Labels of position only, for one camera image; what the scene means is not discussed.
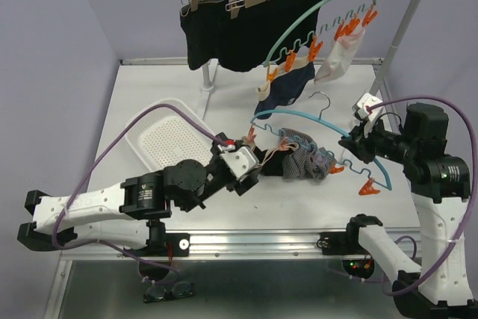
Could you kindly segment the blue plastic clip hanger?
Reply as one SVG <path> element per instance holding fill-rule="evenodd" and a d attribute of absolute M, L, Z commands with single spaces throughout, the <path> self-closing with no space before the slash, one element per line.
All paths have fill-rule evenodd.
<path fill-rule="evenodd" d="M 261 130 L 264 130 L 264 131 L 269 131 L 270 133 L 274 134 L 275 136 L 279 136 L 281 135 L 282 133 L 280 131 L 276 131 L 273 129 L 273 127 L 269 124 L 269 123 L 265 123 L 263 125 L 261 124 L 258 124 L 257 121 L 259 120 L 259 116 L 263 116 L 265 114 L 287 114 L 287 115 L 291 115 L 291 116 L 295 116 L 295 117 L 301 117 L 303 119 L 307 119 L 307 120 L 310 120 L 314 123 L 318 123 L 340 135 L 343 135 L 343 136 L 347 136 L 348 133 L 343 130 L 342 128 L 339 128 L 338 126 L 336 126 L 335 124 L 333 123 L 330 123 L 326 120 L 323 120 L 321 117 L 317 117 L 315 115 L 312 115 L 312 114 L 309 114 L 309 113 L 306 113 L 306 112 L 303 112 L 303 111 L 295 111 L 295 110 L 287 110 L 287 109 L 279 109 L 279 110 L 267 110 L 267 111 L 261 111 L 259 113 L 257 113 L 256 115 L 254 115 L 249 123 L 251 124 L 251 126 L 254 126 L 254 127 L 257 127 L 257 128 L 260 128 Z M 379 159 L 375 158 L 373 160 L 373 163 L 375 164 L 375 166 L 379 169 L 379 171 L 381 172 L 381 174 L 383 175 L 384 177 L 384 180 L 385 180 L 385 184 L 383 183 L 380 183 L 378 182 L 377 180 L 373 180 L 373 183 L 377 184 L 378 186 L 382 187 L 382 188 L 386 188 L 387 190 L 389 191 L 392 191 L 393 187 L 392 187 L 392 181 L 391 181 L 391 177 L 388 173 L 388 171 L 385 169 L 385 166 L 380 162 Z M 349 170 L 351 170 L 352 172 L 354 172 L 355 174 L 358 174 L 358 175 L 361 175 L 363 173 L 366 173 L 367 174 L 367 178 L 368 179 L 371 179 L 372 178 L 372 172 L 371 170 L 369 170 L 368 168 L 364 167 L 364 168 L 361 168 L 360 170 L 356 170 L 354 167 L 353 167 L 353 161 L 348 159 L 348 158 L 344 158 L 343 160 L 339 160 L 338 161 L 338 164 L 340 166 L 345 166 L 347 167 Z"/>

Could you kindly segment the green plastic clip hanger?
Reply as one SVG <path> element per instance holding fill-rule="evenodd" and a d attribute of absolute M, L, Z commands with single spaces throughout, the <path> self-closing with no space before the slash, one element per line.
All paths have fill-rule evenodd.
<path fill-rule="evenodd" d="M 308 32 L 304 43 L 301 42 L 300 38 L 295 39 L 292 45 L 292 50 L 288 49 L 287 46 L 284 46 L 279 49 L 279 46 L 282 45 L 283 41 L 294 29 L 296 29 L 300 24 L 302 24 L 311 14 L 313 14 L 313 12 L 319 10 L 322 6 L 330 3 L 331 1 L 333 0 L 319 1 L 318 3 L 310 7 L 305 13 L 299 16 L 273 44 L 272 48 L 267 54 L 266 59 L 262 63 L 262 66 L 266 68 L 272 64 L 275 64 L 277 60 L 280 60 L 284 55 L 291 55 L 295 50 L 299 49 L 301 46 L 304 46 L 310 39 L 313 40 L 320 36 L 322 31 L 319 31 L 318 33 L 316 31 L 310 31 Z M 365 20 L 363 21 L 360 20 L 359 14 L 357 12 L 352 12 L 350 14 L 349 22 L 346 22 L 347 18 L 344 18 L 341 20 L 341 22 L 338 22 L 338 30 L 335 32 L 335 40 L 344 35 L 351 35 L 351 33 L 358 27 L 359 24 L 362 24 L 363 27 L 369 24 L 378 14 L 378 11 L 374 10 L 375 5 L 376 0 L 371 0 L 371 5 L 368 8 Z"/>

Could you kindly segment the black underwear beige waistband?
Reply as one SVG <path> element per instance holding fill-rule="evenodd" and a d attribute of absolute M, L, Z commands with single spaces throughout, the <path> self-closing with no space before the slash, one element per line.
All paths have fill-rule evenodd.
<path fill-rule="evenodd" d="M 258 147 L 255 147 L 253 150 L 255 156 L 260 163 L 266 158 L 267 150 L 261 150 Z M 287 151 L 277 150 L 274 153 L 268 155 L 268 161 L 266 161 L 261 168 L 261 175 L 263 176 L 276 176 L 283 177 L 284 170 L 282 162 L 293 153 L 292 149 Z"/>

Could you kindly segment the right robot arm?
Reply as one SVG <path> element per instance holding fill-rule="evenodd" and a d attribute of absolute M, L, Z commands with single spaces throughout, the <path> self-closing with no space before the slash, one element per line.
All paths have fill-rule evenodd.
<path fill-rule="evenodd" d="M 421 260 L 409 258 L 382 221 L 366 214 L 351 217 L 342 232 L 322 232 L 317 247 L 324 255 L 370 255 L 407 318 L 475 318 L 464 238 L 472 179 L 466 162 L 445 152 L 448 115 L 436 105 L 416 102 L 393 133 L 383 125 L 382 109 L 376 97 L 358 101 L 353 108 L 358 125 L 340 144 L 364 162 L 380 157 L 402 166 L 420 224 Z"/>

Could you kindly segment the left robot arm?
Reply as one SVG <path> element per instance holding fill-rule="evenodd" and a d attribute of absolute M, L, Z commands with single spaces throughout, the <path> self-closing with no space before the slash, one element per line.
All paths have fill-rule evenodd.
<path fill-rule="evenodd" d="M 250 146 L 220 135 L 211 159 L 203 165 L 184 159 L 98 191 L 74 196 L 48 196 L 29 191 L 17 240 L 31 251 L 73 249 L 82 244 L 110 243 L 137 257 L 187 257 L 190 234 L 168 232 L 165 219 L 174 208 L 189 212 L 223 188 L 237 195 L 258 182 L 259 161 Z"/>

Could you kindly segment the grey striped underwear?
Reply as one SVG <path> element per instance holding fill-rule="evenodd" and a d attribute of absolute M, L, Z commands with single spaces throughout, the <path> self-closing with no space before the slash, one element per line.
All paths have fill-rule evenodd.
<path fill-rule="evenodd" d="M 330 167 L 335 164 L 335 156 L 327 150 L 331 158 L 329 165 L 319 165 L 314 163 L 314 155 L 320 148 L 309 135 L 291 129 L 281 128 L 279 130 L 281 139 L 286 139 L 288 144 L 296 143 L 298 147 L 283 162 L 283 177 L 285 179 L 311 179 L 316 182 L 323 181 L 328 175 Z"/>

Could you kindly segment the navy blue underwear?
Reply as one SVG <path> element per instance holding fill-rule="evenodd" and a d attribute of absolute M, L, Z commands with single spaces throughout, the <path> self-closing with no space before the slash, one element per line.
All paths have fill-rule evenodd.
<path fill-rule="evenodd" d="M 272 82 L 267 81 L 256 89 L 258 104 L 254 115 L 260 120 L 268 119 L 271 114 L 258 115 L 263 111 L 275 110 L 278 106 L 289 106 L 300 97 L 308 81 L 315 76 L 314 64 L 291 70 L 277 76 Z"/>

